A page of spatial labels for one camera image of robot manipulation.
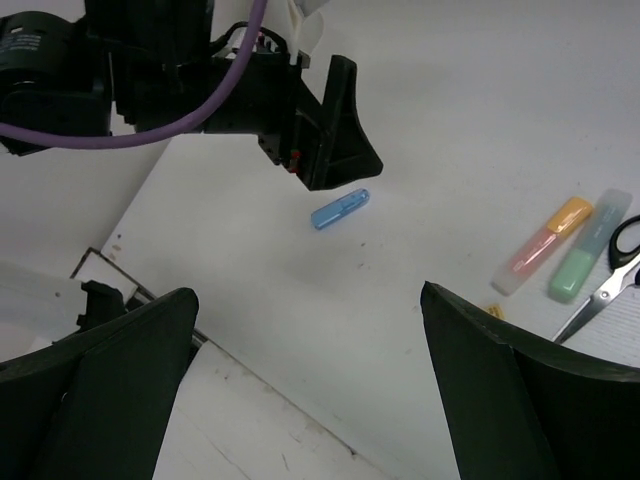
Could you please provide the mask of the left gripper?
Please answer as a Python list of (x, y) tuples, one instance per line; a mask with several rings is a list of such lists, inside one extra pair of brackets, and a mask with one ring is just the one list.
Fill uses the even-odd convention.
[[(181, 65), (171, 78), (150, 61), (114, 61), (117, 111), (138, 133), (175, 122), (203, 106), (228, 73), (223, 35), (203, 57)], [(356, 104), (357, 64), (331, 57), (322, 104), (306, 86), (306, 54), (291, 55), (274, 32), (262, 30), (238, 84), (194, 133), (245, 134), (276, 165), (311, 191), (332, 190), (382, 173), (383, 162), (366, 136)]]

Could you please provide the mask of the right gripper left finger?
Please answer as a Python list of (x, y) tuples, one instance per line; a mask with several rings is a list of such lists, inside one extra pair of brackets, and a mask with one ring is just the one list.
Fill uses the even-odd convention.
[(198, 310), (179, 288), (3, 362), (2, 478), (152, 478)]

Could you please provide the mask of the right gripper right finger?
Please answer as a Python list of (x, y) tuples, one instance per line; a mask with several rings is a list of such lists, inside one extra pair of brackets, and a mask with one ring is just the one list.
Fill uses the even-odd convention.
[(434, 283), (420, 305), (461, 478), (638, 478), (638, 369), (556, 345)]

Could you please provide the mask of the blue transparent capped item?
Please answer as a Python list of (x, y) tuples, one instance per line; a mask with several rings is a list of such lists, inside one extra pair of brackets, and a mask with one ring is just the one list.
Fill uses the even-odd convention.
[(367, 189), (354, 190), (315, 210), (310, 216), (311, 224), (316, 230), (323, 230), (362, 208), (369, 200)]

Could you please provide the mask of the orange pink highlighter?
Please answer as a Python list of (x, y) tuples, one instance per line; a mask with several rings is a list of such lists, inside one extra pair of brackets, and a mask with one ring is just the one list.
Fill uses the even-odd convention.
[(504, 296), (515, 293), (589, 218), (593, 205), (569, 198), (493, 275), (492, 287)]

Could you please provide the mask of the green highlighter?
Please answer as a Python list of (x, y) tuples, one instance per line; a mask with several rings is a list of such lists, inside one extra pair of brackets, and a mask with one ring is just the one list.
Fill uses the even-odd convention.
[(600, 196), (592, 214), (551, 278), (548, 295), (552, 300), (560, 303), (573, 301), (632, 200), (632, 194), (617, 189), (608, 189)]

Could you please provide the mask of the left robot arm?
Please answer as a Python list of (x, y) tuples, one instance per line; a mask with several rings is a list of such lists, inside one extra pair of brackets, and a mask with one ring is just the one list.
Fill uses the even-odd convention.
[(84, 8), (73, 22), (40, 11), (2, 18), (1, 143), (11, 154), (245, 134), (311, 191), (382, 172), (357, 114), (356, 64), (333, 56), (322, 98), (303, 81), (310, 8), (255, 1), (218, 38), (211, 1)]

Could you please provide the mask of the small yellow eraser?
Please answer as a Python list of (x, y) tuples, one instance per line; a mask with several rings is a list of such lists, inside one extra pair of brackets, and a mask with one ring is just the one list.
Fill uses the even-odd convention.
[(495, 318), (504, 320), (505, 316), (499, 304), (491, 304), (485, 308), (485, 311)]

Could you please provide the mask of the black handled scissors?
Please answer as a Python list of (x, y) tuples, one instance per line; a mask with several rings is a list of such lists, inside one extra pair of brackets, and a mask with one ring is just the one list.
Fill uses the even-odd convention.
[(608, 244), (609, 277), (580, 305), (552, 337), (555, 344), (563, 344), (606, 309), (629, 287), (639, 286), (639, 246), (624, 251), (618, 240), (624, 230), (639, 223), (639, 216), (623, 221), (613, 232)]

